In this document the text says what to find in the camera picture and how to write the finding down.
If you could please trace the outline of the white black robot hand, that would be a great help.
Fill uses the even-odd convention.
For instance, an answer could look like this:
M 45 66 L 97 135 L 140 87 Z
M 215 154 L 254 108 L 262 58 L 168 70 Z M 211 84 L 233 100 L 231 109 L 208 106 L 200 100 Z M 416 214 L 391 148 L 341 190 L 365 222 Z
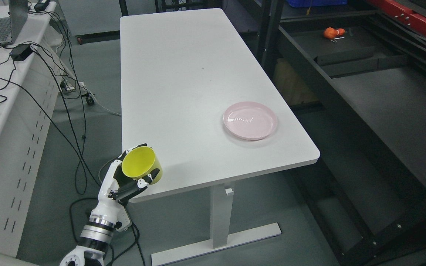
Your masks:
M 151 174 L 134 180 L 122 172 L 121 165 L 125 155 L 136 147 L 125 150 L 111 162 L 98 193 L 98 204 L 89 217 L 105 219 L 111 223 L 121 222 L 122 225 L 117 231 L 126 230 L 132 224 L 125 209 L 129 200 L 144 192 L 149 185 L 153 185 Z

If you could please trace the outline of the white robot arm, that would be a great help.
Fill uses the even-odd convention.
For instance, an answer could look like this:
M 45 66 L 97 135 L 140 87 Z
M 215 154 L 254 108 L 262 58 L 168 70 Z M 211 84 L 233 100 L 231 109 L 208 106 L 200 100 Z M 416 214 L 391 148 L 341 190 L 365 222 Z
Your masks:
M 84 226 L 76 247 L 60 262 L 60 266 L 104 266 L 104 256 L 121 222 L 111 223 L 101 218 L 90 218 Z

